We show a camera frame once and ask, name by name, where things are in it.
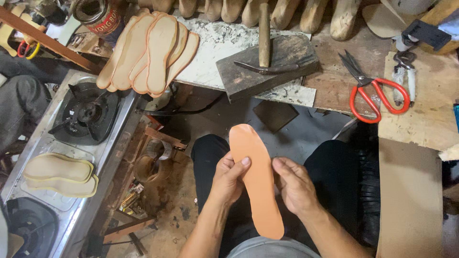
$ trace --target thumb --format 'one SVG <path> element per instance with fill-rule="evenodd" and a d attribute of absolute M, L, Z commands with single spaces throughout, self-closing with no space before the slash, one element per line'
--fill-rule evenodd
<path fill-rule="evenodd" d="M 236 180 L 238 176 L 242 175 L 250 168 L 251 164 L 252 161 L 249 157 L 243 158 L 241 161 L 234 164 L 234 166 L 227 172 L 228 177 Z"/>
<path fill-rule="evenodd" d="M 273 159 L 273 168 L 274 171 L 278 173 L 286 181 L 287 184 L 295 184 L 298 182 L 298 177 L 281 159 L 277 157 Z"/>

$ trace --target glue can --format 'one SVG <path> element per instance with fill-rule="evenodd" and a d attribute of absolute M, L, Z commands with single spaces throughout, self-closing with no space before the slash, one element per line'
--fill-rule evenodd
<path fill-rule="evenodd" d="M 124 29 L 124 20 L 110 0 L 77 0 L 73 16 L 113 47 Z"/>

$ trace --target stacked insoles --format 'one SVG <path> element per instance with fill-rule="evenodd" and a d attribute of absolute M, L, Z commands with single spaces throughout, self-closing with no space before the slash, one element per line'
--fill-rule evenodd
<path fill-rule="evenodd" d="M 38 155 L 27 162 L 22 174 L 30 189 L 48 189 L 67 197 L 91 197 L 99 179 L 94 166 L 56 153 Z"/>
<path fill-rule="evenodd" d="M 133 16 L 99 74 L 97 86 L 108 91 L 132 88 L 159 97 L 193 60 L 198 45 L 199 35 L 167 13 Z"/>

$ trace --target stainless steel stove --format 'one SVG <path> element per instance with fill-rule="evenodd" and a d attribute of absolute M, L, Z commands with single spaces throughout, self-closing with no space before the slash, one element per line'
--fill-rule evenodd
<path fill-rule="evenodd" d="M 10 217 L 19 218 L 14 230 L 29 238 L 19 250 L 27 257 L 78 257 L 140 120 L 141 114 L 135 110 L 146 105 L 133 90 L 103 90 L 100 94 L 99 89 L 93 89 L 95 80 L 89 73 L 69 71 L 1 192 Z M 87 97 L 88 92 L 96 97 L 84 103 L 72 102 L 81 98 L 78 94 Z M 31 158 L 47 152 L 93 163 L 99 178 L 96 194 L 74 198 L 51 190 L 29 189 L 22 170 Z M 29 224 L 30 218 L 34 219 L 33 225 Z"/>

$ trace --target hand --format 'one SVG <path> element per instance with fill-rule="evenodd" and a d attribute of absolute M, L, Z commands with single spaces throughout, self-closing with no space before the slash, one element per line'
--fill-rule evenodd
<path fill-rule="evenodd" d="M 251 164 L 249 157 L 235 163 L 231 152 L 228 152 L 217 163 L 208 200 L 228 207 L 237 201 L 244 189 L 244 183 L 239 176 L 245 173 Z"/>
<path fill-rule="evenodd" d="M 272 166 L 280 176 L 277 188 L 289 211 L 304 220 L 321 210 L 314 185 L 304 166 L 286 157 L 275 157 Z"/>

